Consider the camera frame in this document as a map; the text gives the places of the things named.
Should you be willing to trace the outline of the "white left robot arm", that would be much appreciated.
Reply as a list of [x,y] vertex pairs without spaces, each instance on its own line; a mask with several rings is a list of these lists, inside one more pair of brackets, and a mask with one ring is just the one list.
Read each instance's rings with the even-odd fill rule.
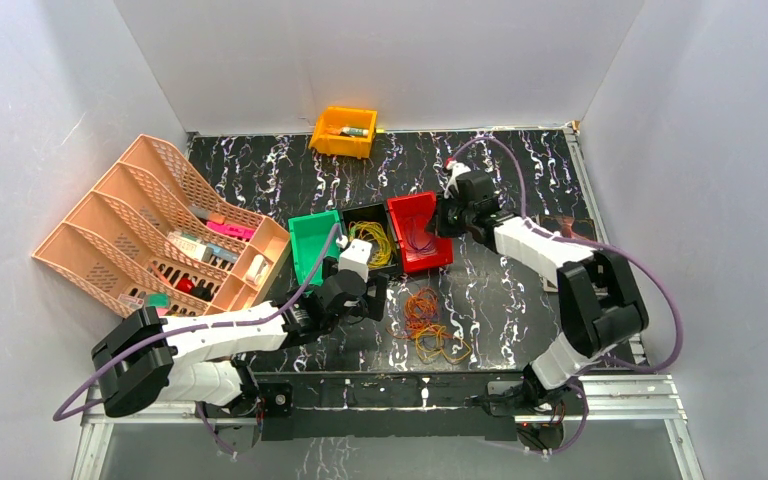
[[161,401],[246,416],[262,395],[238,355],[314,343],[347,318],[379,321],[388,282],[386,274],[364,280],[343,270],[305,293],[243,310],[192,317],[136,310],[91,351],[105,413],[125,417]]

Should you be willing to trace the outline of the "red plastic bin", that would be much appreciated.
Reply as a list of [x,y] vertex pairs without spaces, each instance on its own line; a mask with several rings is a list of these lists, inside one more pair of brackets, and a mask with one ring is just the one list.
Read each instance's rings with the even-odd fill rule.
[[387,200],[387,209],[401,247],[405,273],[414,274],[453,262],[452,240],[425,230],[436,211],[434,192],[391,197]]

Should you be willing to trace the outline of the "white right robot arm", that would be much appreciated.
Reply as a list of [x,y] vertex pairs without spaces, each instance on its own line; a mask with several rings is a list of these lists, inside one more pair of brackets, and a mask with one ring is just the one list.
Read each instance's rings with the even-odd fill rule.
[[447,167],[449,178],[436,196],[427,231],[448,238],[470,235],[555,285],[560,333],[524,368],[521,386],[502,395],[523,401],[537,414],[550,413],[573,376],[648,326],[629,261],[605,248],[554,235],[502,209],[488,174],[458,161]]

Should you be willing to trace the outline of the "black plastic bin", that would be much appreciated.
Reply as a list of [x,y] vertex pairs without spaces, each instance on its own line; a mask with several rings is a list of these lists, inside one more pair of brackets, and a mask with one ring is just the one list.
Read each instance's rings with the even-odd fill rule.
[[339,211],[339,216],[350,240],[360,238],[372,243],[369,261],[372,273],[383,273],[391,278],[403,274],[401,247],[384,203],[344,208]]

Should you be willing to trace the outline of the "green plastic bin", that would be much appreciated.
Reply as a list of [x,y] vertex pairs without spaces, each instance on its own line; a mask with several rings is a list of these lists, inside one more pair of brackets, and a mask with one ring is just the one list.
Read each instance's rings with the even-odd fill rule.
[[311,271],[315,271],[310,286],[322,284],[322,266],[317,258],[326,244],[332,226],[340,223],[337,210],[327,210],[288,220],[294,271],[302,283]]

